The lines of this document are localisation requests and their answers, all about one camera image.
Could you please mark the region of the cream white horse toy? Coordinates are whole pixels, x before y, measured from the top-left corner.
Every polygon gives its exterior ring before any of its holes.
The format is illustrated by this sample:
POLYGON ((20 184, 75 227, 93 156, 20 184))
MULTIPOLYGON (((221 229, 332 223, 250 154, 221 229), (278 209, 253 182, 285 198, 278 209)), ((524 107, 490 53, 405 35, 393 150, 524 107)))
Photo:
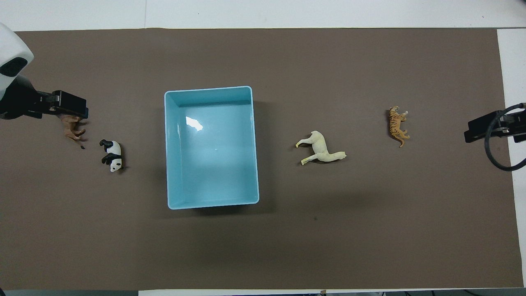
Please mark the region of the cream white horse toy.
POLYGON ((347 157, 347 154, 344 151, 329 153, 325 137, 319 131, 316 130, 312 131, 310 137, 308 137, 307 139, 301 139, 297 143, 295 143, 295 147, 299 148, 300 144, 311 145, 314 152, 314 154, 310 157, 307 157, 300 161, 302 166, 313 160, 319 160, 322 162, 333 162, 336 160, 343 160, 347 157))

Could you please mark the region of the brown paper table mat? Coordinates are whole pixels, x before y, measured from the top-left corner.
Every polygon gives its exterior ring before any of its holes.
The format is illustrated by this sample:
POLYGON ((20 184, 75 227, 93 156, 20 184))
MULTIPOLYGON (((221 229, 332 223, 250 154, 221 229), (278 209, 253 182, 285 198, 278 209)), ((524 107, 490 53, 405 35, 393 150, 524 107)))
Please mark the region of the brown paper table mat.
POLYGON ((19 32, 38 90, 87 100, 0 120, 7 290, 516 288, 512 175, 466 143, 505 107, 495 29, 19 32), (164 95, 250 86, 260 200, 167 206, 164 95), (404 147, 388 111, 408 111, 404 147), (324 137, 333 162, 300 161, 324 137), (122 168, 101 163, 120 144, 122 168))

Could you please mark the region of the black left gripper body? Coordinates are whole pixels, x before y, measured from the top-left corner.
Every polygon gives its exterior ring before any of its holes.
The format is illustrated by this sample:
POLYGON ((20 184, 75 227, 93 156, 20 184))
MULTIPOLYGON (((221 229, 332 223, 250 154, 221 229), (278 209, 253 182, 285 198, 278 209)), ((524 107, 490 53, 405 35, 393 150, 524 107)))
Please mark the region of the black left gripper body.
POLYGON ((66 114, 69 116, 78 116, 87 119, 89 108, 86 99, 73 95, 63 90, 53 92, 38 91, 41 97, 38 112, 58 116, 66 114))

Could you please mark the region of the black and white panda toy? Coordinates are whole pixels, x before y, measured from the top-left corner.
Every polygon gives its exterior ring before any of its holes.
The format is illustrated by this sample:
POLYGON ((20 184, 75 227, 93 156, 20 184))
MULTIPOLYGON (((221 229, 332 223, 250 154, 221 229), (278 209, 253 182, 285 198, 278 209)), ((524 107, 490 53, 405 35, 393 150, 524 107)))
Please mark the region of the black and white panda toy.
POLYGON ((100 140, 99 145, 104 148, 106 155, 101 159, 101 163, 108 165, 111 173, 122 168, 122 151, 118 142, 113 140, 100 140))

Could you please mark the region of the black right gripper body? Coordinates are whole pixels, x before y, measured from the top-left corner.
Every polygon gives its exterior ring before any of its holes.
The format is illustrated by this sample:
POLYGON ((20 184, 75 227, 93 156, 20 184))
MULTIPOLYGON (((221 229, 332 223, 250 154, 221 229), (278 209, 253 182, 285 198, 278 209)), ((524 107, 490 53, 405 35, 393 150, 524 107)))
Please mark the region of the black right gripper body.
MULTIPOLYGON (((468 129, 464 131, 464 140, 466 143, 472 143, 477 140, 483 140, 487 132, 489 124, 500 113, 501 110, 496 110, 485 114, 484 116, 468 121, 468 129)), ((500 121, 497 121, 494 129, 491 131, 491 137, 504 137, 505 133, 501 129, 500 121)))

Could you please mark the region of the light blue plastic storage box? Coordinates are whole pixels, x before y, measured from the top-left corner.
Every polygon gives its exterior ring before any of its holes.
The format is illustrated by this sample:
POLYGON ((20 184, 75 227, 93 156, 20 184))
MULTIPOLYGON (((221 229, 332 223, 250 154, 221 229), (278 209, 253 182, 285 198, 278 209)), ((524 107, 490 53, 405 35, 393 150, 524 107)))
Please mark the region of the light blue plastic storage box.
POLYGON ((171 210, 259 202, 250 86, 167 91, 164 123, 171 210))

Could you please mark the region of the orange striped tiger toy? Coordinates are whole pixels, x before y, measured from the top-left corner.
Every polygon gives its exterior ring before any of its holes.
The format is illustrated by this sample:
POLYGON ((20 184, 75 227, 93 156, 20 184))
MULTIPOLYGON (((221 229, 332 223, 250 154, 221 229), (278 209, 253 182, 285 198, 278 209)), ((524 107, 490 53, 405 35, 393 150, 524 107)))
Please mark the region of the orange striped tiger toy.
POLYGON ((408 111, 399 113, 399 106, 392 106, 388 111, 388 129, 390 136, 400 143, 400 148, 404 147, 405 140, 410 139, 407 130, 401 128, 402 122, 406 121, 408 111))

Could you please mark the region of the brown lion toy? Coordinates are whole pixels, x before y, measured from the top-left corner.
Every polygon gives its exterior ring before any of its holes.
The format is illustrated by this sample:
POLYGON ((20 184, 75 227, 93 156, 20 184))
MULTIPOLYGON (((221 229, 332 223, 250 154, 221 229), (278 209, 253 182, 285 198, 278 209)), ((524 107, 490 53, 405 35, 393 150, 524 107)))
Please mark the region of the brown lion toy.
POLYGON ((58 116, 60 121, 62 122, 62 125, 64 126, 64 135, 69 138, 70 140, 77 143, 81 149, 85 149, 83 144, 81 143, 81 136, 85 134, 86 130, 77 129, 77 125, 83 124, 81 121, 83 118, 80 116, 72 116, 69 114, 60 114, 58 116))

